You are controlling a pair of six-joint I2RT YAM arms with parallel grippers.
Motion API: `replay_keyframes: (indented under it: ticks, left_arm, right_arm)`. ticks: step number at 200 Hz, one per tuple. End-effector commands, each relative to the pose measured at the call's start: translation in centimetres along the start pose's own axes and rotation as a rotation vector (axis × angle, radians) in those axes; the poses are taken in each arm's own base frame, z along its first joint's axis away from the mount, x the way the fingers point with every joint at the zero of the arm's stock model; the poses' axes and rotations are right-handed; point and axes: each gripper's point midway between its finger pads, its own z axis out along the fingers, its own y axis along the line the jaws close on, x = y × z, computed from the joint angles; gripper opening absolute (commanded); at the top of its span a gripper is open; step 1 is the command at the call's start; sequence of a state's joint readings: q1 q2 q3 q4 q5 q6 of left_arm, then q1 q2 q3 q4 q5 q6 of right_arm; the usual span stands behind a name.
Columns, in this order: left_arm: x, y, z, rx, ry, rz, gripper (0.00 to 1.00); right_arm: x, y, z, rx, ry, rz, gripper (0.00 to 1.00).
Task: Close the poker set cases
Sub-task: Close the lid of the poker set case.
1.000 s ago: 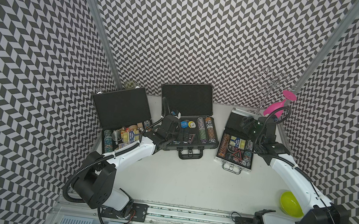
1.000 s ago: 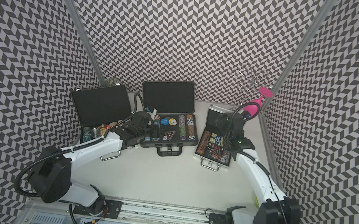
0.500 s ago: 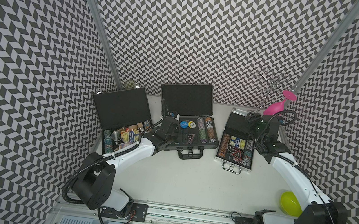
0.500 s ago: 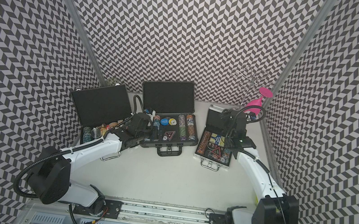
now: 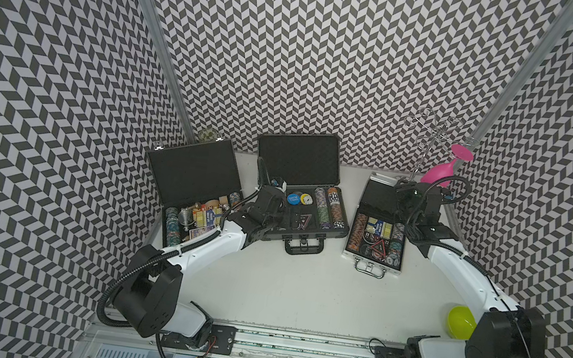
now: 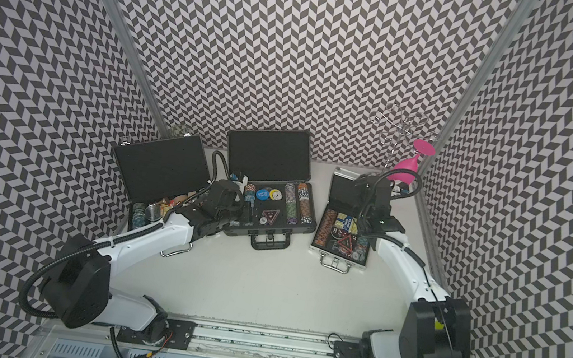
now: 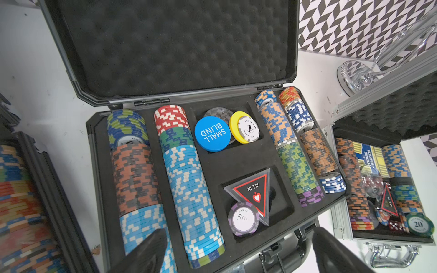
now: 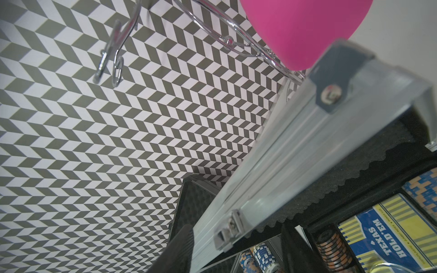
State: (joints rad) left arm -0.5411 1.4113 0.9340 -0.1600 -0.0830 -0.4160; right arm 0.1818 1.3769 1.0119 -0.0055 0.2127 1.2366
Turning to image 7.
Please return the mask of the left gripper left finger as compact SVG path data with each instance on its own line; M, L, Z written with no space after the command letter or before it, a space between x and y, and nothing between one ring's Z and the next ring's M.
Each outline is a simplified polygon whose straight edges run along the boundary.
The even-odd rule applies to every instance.
M160 273L167 249L167 233L157 229L109 273Z

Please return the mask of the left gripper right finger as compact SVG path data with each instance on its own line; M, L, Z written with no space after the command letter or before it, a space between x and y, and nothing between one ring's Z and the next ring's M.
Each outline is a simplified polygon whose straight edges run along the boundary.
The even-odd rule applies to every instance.
M315 227L313 249L320 273L374 273L323 227Z

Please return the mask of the silver aluminium poker case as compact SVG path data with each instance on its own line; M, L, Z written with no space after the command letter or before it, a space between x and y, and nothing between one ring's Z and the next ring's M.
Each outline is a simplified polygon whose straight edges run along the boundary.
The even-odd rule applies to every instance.
M335 109L325 136L348 196L331 210L334 235L362 242L365 266L405 268L437 241L401 142L437 131L437 50L383 71Z

